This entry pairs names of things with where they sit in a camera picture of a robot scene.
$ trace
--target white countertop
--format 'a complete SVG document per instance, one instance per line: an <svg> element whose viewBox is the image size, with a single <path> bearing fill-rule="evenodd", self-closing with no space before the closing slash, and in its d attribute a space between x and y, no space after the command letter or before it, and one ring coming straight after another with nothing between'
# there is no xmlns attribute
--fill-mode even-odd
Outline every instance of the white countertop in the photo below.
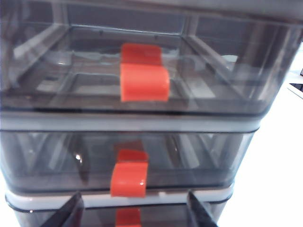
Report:
<svg viewBox="0 0 303 227"><path fill-rule="evenodd" d="M286 86L251 141L221 227L303 226L303 99Z"/></svg>

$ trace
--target plastic drawer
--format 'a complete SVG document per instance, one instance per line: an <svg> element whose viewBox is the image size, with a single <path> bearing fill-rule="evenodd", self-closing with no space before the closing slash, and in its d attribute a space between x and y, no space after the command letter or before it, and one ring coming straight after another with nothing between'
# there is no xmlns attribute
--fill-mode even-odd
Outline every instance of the plastic drawer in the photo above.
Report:
<svg viewBox="0 0 303 227"><path fill-rule="evenodd" d="M186 203L148 204L88 208L79 195L74 195L58 210L21 210L16 217L21 227L96 227L96 226L212 226L229 198L223 201L198 201L189 193Z"/></svg>
<svg viewBox="0 0 303 227"><path fill-rule="evenodd" d="M302 20L279 15L276 3L264 6L270 17L250 14L249 4L227 1L214 12L192 1L3 1L2 128L55 131L64 122L65 130L80 131L256 130L300 44ZM160 48L166 102L121 101L127 43ZM75 124L79 118L83 124Z"/></svg>
<svg viewBox="0 0 303 227"><path fill-rule="evenodd" d="M109 191L122 149L149 156L147 191L226 187L253 133L1 132L1 168L17 193Z"/></svg>

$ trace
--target red drawer handle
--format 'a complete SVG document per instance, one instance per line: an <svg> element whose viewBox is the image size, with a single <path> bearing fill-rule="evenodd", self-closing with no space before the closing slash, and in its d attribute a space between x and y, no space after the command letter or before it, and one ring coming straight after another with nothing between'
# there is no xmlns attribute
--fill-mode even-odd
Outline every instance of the red drawer handle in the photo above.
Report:
<svg viewBox="0 0 303 227"><path fill-rule="evenodd" d="M147 169L146 152L120 150L111 179L111 196L145 197Z"/></svg>
<svg viewBox="0 0 303 227"><path fill-rule="evenodd" d="M122 102L169 98L169 73L156 45L123 44L120 76Z"/></svg>
<svg viewBox="0 0 303 227"><path fill-rule="evenodd" d="M139 208L117 209L116 227L141 227Z"/></svg>

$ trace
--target gray tinted plastic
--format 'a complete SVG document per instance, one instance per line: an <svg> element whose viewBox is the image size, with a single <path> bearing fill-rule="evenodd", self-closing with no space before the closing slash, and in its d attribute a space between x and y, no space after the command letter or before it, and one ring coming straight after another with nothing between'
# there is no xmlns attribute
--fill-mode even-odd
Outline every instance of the gray tinted plastic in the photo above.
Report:
<svg viewBox="0 0 303 227"><path fill-rule="evenodd" d="M302 38L295 22L199 8L4 2L6 111L262 117ZM170 78L167 102L121 102L125 43L161 48Z"/></svg>
<svg viewBox="0 0 303 227"><path fill-rule="evenodd" d="M147 189L229 186L253 133L1 132L14 192L109 190L121 149L147 152Z"/></svg>
<svg viewBox="0 0 303 227"><path fill-rule="evenodd" d="M226 202L205 203L210 210L214 220L217 221ZM152 226L195 226L188 212L186 204L162 204L137 207L111 207L85 209L82 214L82 227L113 227L116 223L116 213L120 209L139 209L141 214L141 225ZM15 211L21 227L40 227L56 211L34 210L31 213Z"/></svg>

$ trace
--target plastic storage container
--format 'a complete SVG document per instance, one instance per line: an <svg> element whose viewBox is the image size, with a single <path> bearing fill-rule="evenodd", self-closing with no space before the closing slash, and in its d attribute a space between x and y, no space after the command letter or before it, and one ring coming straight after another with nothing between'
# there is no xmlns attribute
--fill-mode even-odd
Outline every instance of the plastic storage container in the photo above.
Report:
<svg viewBox="0 0 303 227"><path fill-rule="evenodd" d="M79 195L75 195L58 210L21 210L13 206L12 208L21 227L111 227L131 224L216 227L215 223L229 197L223 201L199 202L192 193L189 194L187 201L173 204L89 208L79 200Z"/></svg>
<svg viewBox="0 0 303 227"><path fill-rule="evenodd" d="M2 1L1 127L254 131L302 38L302 13L277 10L290 5Z"/></svg>
<svg viewBox="0 0 303 227"><path fill-rule="evenodd" d="M16 193L109 191L117 154L149 156L147 191L228 187L253 133L1 132L1 168Z"/></svg>

